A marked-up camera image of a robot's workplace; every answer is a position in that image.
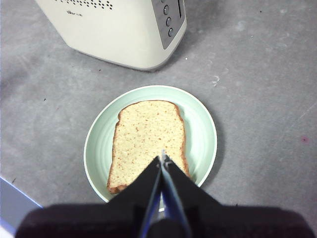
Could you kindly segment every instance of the brand logo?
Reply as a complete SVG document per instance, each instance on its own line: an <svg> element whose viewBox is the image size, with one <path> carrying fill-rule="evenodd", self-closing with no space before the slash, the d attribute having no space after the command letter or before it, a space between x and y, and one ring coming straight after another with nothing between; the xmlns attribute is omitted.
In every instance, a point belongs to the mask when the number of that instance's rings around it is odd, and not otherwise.
<svg viewBox="0 0 317 238"><path fill-rule="evenodd" d="M67 10L66 12L67 12L68 14L71 14L71 15L83 16L82 14L72 12L71 10Z"/></svg>

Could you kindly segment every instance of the gray floor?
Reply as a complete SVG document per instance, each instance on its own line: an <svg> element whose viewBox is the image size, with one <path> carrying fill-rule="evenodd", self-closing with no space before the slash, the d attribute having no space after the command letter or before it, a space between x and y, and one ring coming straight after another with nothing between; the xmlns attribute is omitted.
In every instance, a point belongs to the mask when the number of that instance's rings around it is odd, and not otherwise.
<svg viewBox="0 0 317 238"><path fill-rule="evenodd" d="M42 205L102 202L83 167L91 123L128 90L171 85L200 99L216 124L203 188L224 204L295 210L317 233L317 1L186 9L178 49L145 73L72 50L33 0L2 0L1 175Z"/></svg>

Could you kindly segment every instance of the light green plate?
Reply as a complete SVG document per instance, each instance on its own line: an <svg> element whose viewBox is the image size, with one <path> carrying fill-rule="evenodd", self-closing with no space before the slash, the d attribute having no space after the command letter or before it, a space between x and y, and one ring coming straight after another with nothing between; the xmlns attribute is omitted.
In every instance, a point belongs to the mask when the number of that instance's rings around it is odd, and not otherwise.
<svg viewBox="0 0 317 238"><path fill-rule="evenodd" d="M131 90L109 103L89 129L84 165L90 185L108 202L114 197L106 189L112 160L112 139L119 112L126 106L144 100L166 100L175 103L185 122L186 159L192 180L198 186L207 178L217 149L217 134L205 106L193 95L169 86L146 86Z"/></svg>

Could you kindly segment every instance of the toaster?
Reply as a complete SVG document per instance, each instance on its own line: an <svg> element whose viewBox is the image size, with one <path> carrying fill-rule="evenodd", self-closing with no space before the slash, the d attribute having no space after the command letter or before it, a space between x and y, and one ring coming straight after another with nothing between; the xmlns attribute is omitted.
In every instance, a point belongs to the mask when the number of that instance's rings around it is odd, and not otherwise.
<svg viewBox="0 0 317 238"><path fill-rule="evenodd" d="M187 26L184 0L36 0L63 40L138 70L162 66Z"/></svg>

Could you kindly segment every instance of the bread slice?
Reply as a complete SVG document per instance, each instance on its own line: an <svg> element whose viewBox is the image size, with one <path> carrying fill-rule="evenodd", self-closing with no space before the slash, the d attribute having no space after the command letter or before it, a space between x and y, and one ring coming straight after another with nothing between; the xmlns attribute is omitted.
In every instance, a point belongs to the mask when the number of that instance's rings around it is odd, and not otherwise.
<svg viewBox="0 0 317 238"><path fill-rule="evenodd" d="M112 145L107 189L118 193L132 183L162 149L189 176L185 127L178 107L167 101L142 101L122 109Z"/></svg>

